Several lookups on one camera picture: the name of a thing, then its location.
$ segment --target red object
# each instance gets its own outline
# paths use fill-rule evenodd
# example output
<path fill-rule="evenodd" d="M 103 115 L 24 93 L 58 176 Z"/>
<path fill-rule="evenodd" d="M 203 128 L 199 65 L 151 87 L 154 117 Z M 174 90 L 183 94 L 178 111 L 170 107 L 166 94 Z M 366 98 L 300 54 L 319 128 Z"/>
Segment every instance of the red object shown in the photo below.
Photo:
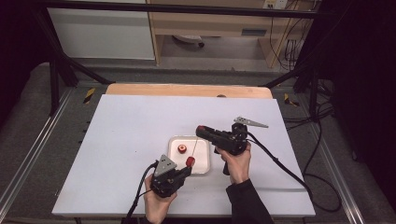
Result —
<path fill-rule="evenodd" d="M 194 157 L 188 157 L 186 160 L 186 165 L 187 167 L 192 167 L 195 164 L 195 158 Z"/>
<path fill-rule="evenodd" d="M 187 151 L 187 147 L 185 145 L 180 145 L 177 147 L 178 152 L 181 154 L 185 153 Z"/>

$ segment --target white tabletop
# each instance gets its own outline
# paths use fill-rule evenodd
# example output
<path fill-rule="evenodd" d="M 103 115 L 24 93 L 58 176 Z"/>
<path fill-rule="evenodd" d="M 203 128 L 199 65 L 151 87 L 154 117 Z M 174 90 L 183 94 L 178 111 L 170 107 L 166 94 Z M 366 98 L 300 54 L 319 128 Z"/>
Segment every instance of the white tabletop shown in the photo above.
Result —
<path fill-rule="evenodd" d="M 173 136 L 195 135 L 198 125 L 230 131 L 238 116 L 267 124 L 268 129 L 247 129 L 301 177 L 276 100 L 103 95 L 52 213 L 64 217 L 124 217 L 142 174 L 167 153 Z M 172 202 L 169 217 L 231 214 L 225 192 L 229 177 L 222 173 L 224 162 L 213 153 L 213 146 L 210 152 L 210 171 L 186 179 Z M 307 192 L 297 181 L 254 144 L 251 153 L 250 178 L 272 216 L 315 215 Z M 143 198 L 134 214 L 144 214 Z"/>

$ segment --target black sleeve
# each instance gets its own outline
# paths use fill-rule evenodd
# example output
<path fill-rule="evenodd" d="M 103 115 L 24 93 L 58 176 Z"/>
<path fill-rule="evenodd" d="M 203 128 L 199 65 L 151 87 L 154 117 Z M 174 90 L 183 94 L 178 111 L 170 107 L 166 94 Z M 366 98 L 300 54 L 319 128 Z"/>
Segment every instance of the black sleeve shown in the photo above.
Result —
<path fill-rule="evenodd" d="M 250 179 L 237 185 L 231 185 L 226 191 L 232 205 L 233 224 L 274 223 Z"/>

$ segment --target white wall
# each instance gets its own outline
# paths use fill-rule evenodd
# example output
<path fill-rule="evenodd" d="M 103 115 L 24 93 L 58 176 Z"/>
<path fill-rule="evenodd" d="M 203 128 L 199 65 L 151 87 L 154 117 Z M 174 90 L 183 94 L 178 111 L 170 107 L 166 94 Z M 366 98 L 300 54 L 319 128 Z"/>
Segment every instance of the white wall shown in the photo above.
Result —
<path fill-rule="evenodd" d="M 49 14 L 64 52 L 70 57 L 154 60 L 147 12 L 49 8 Z"/>

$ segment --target human hand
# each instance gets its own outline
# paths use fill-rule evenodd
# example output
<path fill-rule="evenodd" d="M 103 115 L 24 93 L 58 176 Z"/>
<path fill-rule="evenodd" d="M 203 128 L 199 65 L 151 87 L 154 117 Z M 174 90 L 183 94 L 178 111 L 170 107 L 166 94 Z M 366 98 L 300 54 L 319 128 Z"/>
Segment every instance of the human hand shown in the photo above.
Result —
<path fill-rule="evenodd" d="M 227 161 L 232 184 L 240 184 L 249 179 L 248 167 L 250 165 L 251 158 L 249 142 L 247 142 L 247 148 L 245 151 L 237 156 L 234 156 L 226 150 L 217 147 L 216 151 L 221 155 L 221 158 L 224 161 Z"/>
<path fill-rule="evenodd" d="M 145 187 L 146 190 L 150 189 L 152 174 L 146 177 Z M 144 195 L 145 198 L 145 210 L 146 219 L 150 223 L 162 223 L 168 213 L 169 206 L 171 202 L 176 198 L 177 193 L 173 193 L 170 197 L 162 198 L 154 193 L 154 191 L 149 191 Z"/>

